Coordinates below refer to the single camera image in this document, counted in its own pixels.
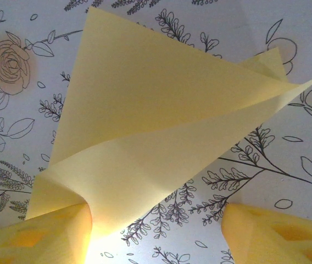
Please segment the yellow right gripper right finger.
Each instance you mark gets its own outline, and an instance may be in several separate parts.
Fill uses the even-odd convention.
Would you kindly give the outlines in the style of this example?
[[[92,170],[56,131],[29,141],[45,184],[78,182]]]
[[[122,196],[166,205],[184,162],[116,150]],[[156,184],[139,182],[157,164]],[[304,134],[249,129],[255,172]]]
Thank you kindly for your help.
[[[312,263],[311,220],[231,203],[221,231],[235,263]]]

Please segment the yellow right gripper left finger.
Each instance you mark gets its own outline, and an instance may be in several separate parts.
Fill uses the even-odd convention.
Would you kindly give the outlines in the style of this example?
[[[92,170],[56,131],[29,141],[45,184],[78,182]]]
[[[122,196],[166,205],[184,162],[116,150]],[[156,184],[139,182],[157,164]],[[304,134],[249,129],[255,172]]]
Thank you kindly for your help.
[[[88,205],[73,205],[0,229],[0,263],[84,263]]]

